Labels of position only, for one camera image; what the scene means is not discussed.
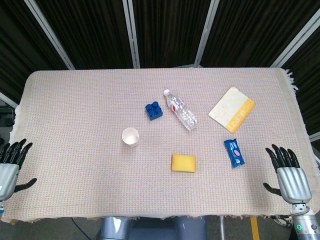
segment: robot finger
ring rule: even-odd
[[[4,156],[3,163],[8,164],[10,161],[10,158],[12,156],[13,151],[15,150],[16,146],[18,145],[18,142],[16,141],[14,144],[12,144],[8,150],[6,151],[6,155]]]
[[[37,181],[36,178],[32,178],[29,182],[27,182],[27,183],[25,183],[25,184],[17,185],[17,186],[15,186],[13,192],[16,193],[16,192],[19,192],[19,191],[21,191],[21,190],[28,189],[28,188],[32,187],[32,185],[35,184],[36,181]]]
[[[282,152],[283,158],[284,158],[284,162],[286,164],[286,167],[292,167],[291,164],[291,158],[289,156],[289,153],[287,152],[287,150],[285,150],[282,146],[280,147],[280,151]]]
[[[268,183],[266,183],[266,182],[263,183],[263,186],[264,186],[264,188],[267,189],[270,193],[276,194],[276,195],[279,195],[279,196],[282,196],[280,189],[278,189],[278,188],[273,188],[273,187],[271,187],[271,186],[270,186]]]
[[[280,149],[279,149],[276,145],[274,145],[274,144],[272,144],[271,146],[272,146],[272,148],[273,148],[274,151],[275,151],[276,159],[277,159],[277,161],[278,161],[278,163],[279,163],[280,168],[286,167],[286,163],[285,163],[285,160],[284,160],[284,156],[282,156],[282,153],[281,153]]]
[[[17,161],[15,164],[18,164],[19,165],[19,170],[21,169],[22,167],[22,164],[24,163],[24,160],[26,158],[26,155],[28,153],[28,150],[31,148],[32,146],[32,142],[30,142],[29,144],[27,144],[21,151]]]
[[[279,166],[279,163],[278,163],[278,161],[277,161],[276,155],[275,155],[274,152],[273,152],[271,149],[269,149],[269,148],[266,148],[265,150],[266,150],[266,152],[269,154],[269,156],[270,156],[270,158],[271,158],[272,165],[273,165],[273,167],[274,167],[274,170],[275,170],[275,172],[277,173],[277,169],[280,168],[280,166]]]
[[[4,147],[0,151],[0,164],[4,162],[5,155],[7,154],[7,150],[10,147],[10,143],[4,145]]]
[[[288,149],[288,153],[290,154],[290,157],[291,157],[292,167],[300,168],[297,156],[295,155],[294,151],[292,151],[291,149]]]
[[[11,163],[11,164],[16,163],[16,161],[18,160],[18,156],[20,154],[20,150],[22,149],[22,146],[26,143],[26,141],[27,141],[27,139],[24,138],[18,143],[18,145],[15,147],[15,149],[12,153],[12,156],[9,160],[9,163]]]

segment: white paper cup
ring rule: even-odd
[[[139,133],[135,128],[128,127],[122,132],[122,140],[130,147],[135,147],[138,145]]]

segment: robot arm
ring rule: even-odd
[[[0,151],[0,219],[4,212],[3,201],[11,198],[13,193],[30,188],[37,181],[33,178],[26,184],[16,185],[19,171],[32,146],[29,143],[21,150],[26,141],[23,139],[11,146],[8,143]]]
[[[320,240],[320,226],[317,223],[315,213],[307,206],[312,194],[309,188],[306,174],[300,168],[295,153],[272,145],[274,152],[266,148],[275,173],[279,187],[272,188],[269,184],[263,186],[272,194],[281,196],[287,203],[292,204],[289,215],[281,215],[280,218],[292,217],[294,229],[299,240]]]

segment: blue snack package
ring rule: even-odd
[[[245,164],[245,161],[241,155],[240,148],[237,143],[237,139],[229,139],[224,141],[225,147],[228,151],[229,157],[231,159],[231,164],[233,168],[239,165]]]

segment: metal pole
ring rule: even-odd
[[[35,0],[24,0],[27,7],[30,9],[31,13],[35,17],[36,21],[39,23],[40,27],[44,31],[45,35],[48,37],[50,42],[52,43],[53,47],[55,48],[56,52],[59,54],[60,58],[66,65],[67,69],[75,70],[75,66],[72,64],[70,58],[68,57],[64,47],[58,40],[54,30],[49,25],[47,19],[41,12],[38,4]]]
[[[198,68],[202,59],[202,56],[204,54],[205,51],[205,47],[208,41],[208,37],[210,34],[210,30],[212,27],[212,24],[214,22],[215,19],[215,15],[218,9],[218,5],[219,5],[219,1],[220,0],[211,0],[210,6],[209,6],[209,10],[208,13],[206,15],[206,19],[205,19],[205,23],[204,23],[204,27],[203,27],[203,31],[202,31],[202,35],[201,35],[201,39],[200,39],[200,43],[199,43],[199,47],[198,47],[198,51],[196,53],[196,57],[194,60],[194,68]]]
[[[9,97],[0,92],[0,100],[4,101],[6,104],[10,105],[14,109],[18,106],[17,103],[12,101]]]
[[[220,232],[221,232],[221,240],[225,240],[225,227],[224,227],[224,216],[219,216],[220,218]]]
[[[134,16],[134,8],[132,1],[122,0],[124,17],[126,23],[126,29],[129,37],[129,44],[132,57],[132,65],[134,69],[140,68],[139,52],[138,52],[138,42],[136,33],[136,24]]]
[[[283,50],[278,58],[272,63],[271,68],[281,68],[288,59],[300,48],[300,46],[320,26],[320,9],[304,25],[300,32],[294,37],[289,45]]]
[[[316,132],[315,134],[310,135],[309,139],[310,139],[310,142],[320,140],[320,131]]]

